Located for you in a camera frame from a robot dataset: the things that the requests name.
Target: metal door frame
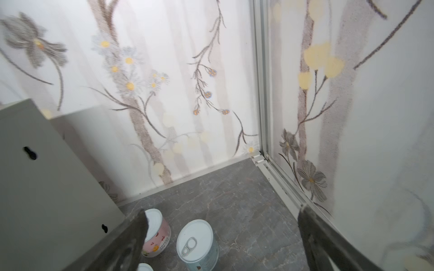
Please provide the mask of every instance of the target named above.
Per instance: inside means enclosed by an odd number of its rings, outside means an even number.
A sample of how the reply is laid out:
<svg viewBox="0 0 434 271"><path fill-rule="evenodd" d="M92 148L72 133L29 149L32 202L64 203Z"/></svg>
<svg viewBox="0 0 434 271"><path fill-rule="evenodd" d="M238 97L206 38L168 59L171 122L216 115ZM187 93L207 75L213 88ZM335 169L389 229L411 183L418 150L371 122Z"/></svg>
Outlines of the metal door frame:
<svg viewBox="0 0 434 271"><path fill-rule="evenodd" d="M329 218L314 204L310 198L295 185L289 176L269 155L271 143L271 110L270 110L270 66L268 36L268 0L252 0L250 5L253 50L255 52L256 93L260 120L260 157L252 157L254 163L267 177L274 190L280 196L292 215L297 219L303 205L309 205L323 220L336 231L337 228Z"/></svg>

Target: can lid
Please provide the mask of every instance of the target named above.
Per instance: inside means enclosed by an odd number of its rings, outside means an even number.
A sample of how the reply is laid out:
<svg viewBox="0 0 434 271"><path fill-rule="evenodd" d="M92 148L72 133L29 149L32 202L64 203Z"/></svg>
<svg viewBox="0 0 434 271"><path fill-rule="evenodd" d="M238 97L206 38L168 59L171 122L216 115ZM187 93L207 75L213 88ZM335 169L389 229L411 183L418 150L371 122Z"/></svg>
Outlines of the can lid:
<svg viewBox="0 0 434 271"><path fill-rule="evenodd" d="M154 271L148 264L138 264L137 271Z"/></svg>
<svg viewBox="0 0 434 271"><path fill-rule="evenodd" d="M187 262L200 260L211 249L213 238L213 229L208 222L202 219L190 221L184 226L178 235L178 240L176 241L176 250L178 252L178 256L181 258L181 260ZM189 243L188 246L190 248L195 248L191 249L188 255L182 256L182 251L187 242Z"/></svg>
<svg viewBox="0 0 434 271"><path fill-rule="evenodd" d="M161 227L163 222L163 215L158 209L149 209L145 211L146 217L148 218L148 232L146 234L145 242L149 241L154 237Z"/></svg>

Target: white daisy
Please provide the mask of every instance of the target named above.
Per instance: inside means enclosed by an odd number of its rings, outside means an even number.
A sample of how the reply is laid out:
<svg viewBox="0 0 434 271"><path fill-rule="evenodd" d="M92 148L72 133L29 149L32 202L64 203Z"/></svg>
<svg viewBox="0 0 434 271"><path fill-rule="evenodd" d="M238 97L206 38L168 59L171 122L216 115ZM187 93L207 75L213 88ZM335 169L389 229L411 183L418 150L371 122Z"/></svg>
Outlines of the white daisy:
<svg viewBox="0 0 434 271"><path fill-rule="evenodd" d="M93 48L102 56L111 56L113 52L118 52L119 48L110 35L106 33L98 33L92 37Z"/></svg>
<svg viewBox="0 0 434 271"><path fill-rule="evenodd" d="M121 50L122 63L126 65L143 64L143 59L136 48L124 47Z"/></svg>
<svg viewBox="0 0 434 271"><path fill-rule="evenodd" d="M248 154L253 154L255 151L259 151L258 145L256 142L248 141L244 146L244 152Z"/></svg>
<svg viewBox="0 0 434 271"><path fill-rule="evenodd" d="M110 76L113 76L117 72L121 72L122 65L115 58L108 58L107 61L104 61L103 68L107 70Z"/></svg>
<svg viewBox="0 0 434 271"><path fill-rule="evenodd" d="M119 93L127 94L128 96L138 96L145 88L145 81L135 72L134 69L128 77L122 77L121 85L124 86Z"/></svg>
<svg viewBox="0 0 434 271"><path fill-rule="evenodd" d="M162 84L168 84L168 83L169 83L169 76L167 74L159 73L155 70L152 70L147 82L147 88L150 91L158 91L161 89Z"/></svg>

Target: pink can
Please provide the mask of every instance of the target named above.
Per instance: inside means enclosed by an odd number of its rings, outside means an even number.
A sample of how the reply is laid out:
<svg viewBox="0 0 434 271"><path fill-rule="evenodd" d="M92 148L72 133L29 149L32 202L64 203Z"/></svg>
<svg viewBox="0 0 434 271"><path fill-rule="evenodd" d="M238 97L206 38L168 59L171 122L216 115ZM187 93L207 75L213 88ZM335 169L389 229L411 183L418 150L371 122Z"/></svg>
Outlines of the pink can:
<svg viewBox="0 0 434 271"><path fill-rule="evenodd" d="M145 214L148 218L149 228L141 253L145 257L152 258L162 253L167 247L171 230L158 209L146 210Z"/></svg>

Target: blurry object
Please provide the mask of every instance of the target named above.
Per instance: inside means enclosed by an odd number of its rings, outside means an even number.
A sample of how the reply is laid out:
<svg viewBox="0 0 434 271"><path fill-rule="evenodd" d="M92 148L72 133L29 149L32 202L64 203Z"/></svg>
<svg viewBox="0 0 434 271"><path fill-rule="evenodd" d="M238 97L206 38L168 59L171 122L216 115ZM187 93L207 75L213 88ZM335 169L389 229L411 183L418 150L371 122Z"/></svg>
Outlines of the blurry object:
<svg viewBox="0 0 434 271"><path fill-rule="evenodd" d="M345 271L381 271L340 234L303 206L298 224L310 271L333 271L329 258Z"/></svg>
<svg viewBox="0 0 434 271"><path fill-rule="evenodd" d="M148 220L145 212L140 210L64 271L136 271L147 232Z"/></svg>

